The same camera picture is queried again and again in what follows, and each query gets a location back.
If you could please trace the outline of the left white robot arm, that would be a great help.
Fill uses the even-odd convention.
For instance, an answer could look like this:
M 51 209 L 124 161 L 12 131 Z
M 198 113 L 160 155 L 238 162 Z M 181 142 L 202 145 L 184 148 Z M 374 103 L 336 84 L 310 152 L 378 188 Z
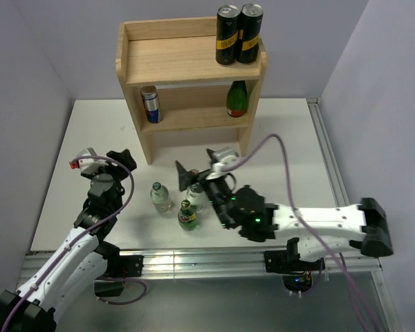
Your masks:
M 49 260 L 15 292 L 0 294 L 0 331 L 54 331 L 89 284 L 120 270 L 119 248 L 104 239 L 129 204 L 122 181 L 137 164 L 127 149 L 102 157 L 88 148 L 70 166 L 91 182 L 83 209 Z

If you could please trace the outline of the dark green glass bottle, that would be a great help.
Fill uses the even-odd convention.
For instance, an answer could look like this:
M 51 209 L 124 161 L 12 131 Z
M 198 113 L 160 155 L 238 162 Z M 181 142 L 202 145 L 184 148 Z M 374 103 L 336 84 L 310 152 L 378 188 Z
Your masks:
M 243 116 L 248 110 L 248 92 L 244 80 L 234 81 L 228 91 L 226 108 L 233 118 Z

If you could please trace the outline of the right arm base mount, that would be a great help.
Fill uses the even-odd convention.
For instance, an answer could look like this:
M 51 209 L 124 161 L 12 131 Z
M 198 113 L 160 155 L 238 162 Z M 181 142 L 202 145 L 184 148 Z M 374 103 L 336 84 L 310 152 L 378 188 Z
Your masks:
M 325 269 L 323 258 L 301 261 L 299 254 L 289 255 L 287 250 L 264 251 L 264 266 L 267 273 L 281 275 L 287 294 L 299 299 L 317 286 Z

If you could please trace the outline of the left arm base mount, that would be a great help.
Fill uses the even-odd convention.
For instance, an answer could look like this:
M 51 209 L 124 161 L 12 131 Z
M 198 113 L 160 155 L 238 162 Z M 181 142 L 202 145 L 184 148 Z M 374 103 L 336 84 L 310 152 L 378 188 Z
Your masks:
M 127 287 L 129 278 L 142 275 L 143 255 L 122 255 L 109 260 L 109 266 L 104 274 L 94 281 L 94 293 L 104 299 L 121 296 Z

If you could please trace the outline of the green labelled glass bottle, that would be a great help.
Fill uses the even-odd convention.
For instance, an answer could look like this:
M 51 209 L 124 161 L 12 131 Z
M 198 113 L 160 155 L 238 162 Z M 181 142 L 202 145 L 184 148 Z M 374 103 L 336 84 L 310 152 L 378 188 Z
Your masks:
M 199 224 L 196 209 L 188 200 L 181 202 L 181 208 L 178 211 L 178 223 L 185 231 L 193 231 Z

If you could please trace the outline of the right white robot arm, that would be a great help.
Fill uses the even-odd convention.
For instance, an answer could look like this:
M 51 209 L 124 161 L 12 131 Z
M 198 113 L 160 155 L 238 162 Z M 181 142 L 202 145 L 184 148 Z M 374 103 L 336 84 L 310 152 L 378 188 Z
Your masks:
M 238 229 L 250 241 L 285 240 L 286 263 L 292 269 L 299 270 L 330 250 L 357 250 L 375 258 L 393 254 L 386 214 L 377 200 L 363 198 L 339 208 L 292 208 L 268 203 L 249 185 L 232 190 L 227 184 L 229 168 L 239 162 L 234 149 L 209 149 L 207 154 L 210 167 L 202 172 L 191 172 L 176 163 L 179 189 L 198 183 L 223 228 Z

